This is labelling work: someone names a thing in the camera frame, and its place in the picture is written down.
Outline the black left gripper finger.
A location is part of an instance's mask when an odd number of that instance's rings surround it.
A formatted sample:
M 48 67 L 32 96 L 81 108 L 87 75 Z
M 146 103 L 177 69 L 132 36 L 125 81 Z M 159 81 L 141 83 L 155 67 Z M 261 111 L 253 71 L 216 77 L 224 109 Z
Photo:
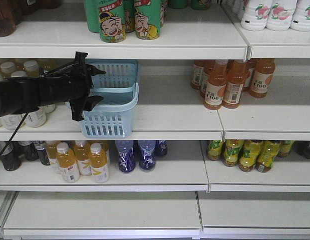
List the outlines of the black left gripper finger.
M 92 111 L 93 108 L 103 100 L 104 98 L 100 95 L 89 96 L 85 102 L 84 110 Z
M 85 64 L 87 77 L 96 76 L 96 75 L 105 75 L 106 72 L 104 70 L 98 69 L 96 66 L 91 64 Z

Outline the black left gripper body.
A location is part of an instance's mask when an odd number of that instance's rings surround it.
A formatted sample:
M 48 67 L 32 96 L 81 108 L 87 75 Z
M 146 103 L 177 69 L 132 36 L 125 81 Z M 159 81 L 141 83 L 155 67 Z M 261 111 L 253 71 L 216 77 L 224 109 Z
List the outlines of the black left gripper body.
M 77 51 L 75 58 L 67 70 L 71 91 L 69 103 L 72 112 L 72 120 L 82 121 L 82 112 L 85 108 L 90 89 L 93 87 L 91 66 L 86 63 L 87 53 Z

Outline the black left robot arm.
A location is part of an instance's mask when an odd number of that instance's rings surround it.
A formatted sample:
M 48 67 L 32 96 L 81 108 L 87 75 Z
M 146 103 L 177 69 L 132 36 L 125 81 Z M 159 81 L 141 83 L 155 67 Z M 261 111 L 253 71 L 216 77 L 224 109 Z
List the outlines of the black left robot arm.
M 39 107 L 69 102 L 72 119 L 82 121 L 103 97 L 90 96 L 92 77 L 105 71 L 86 63 L 87 53 L 76 52 L 72 62 L 40 77 L 13 77 L 0 81 L 0 117 L 34 112 Z

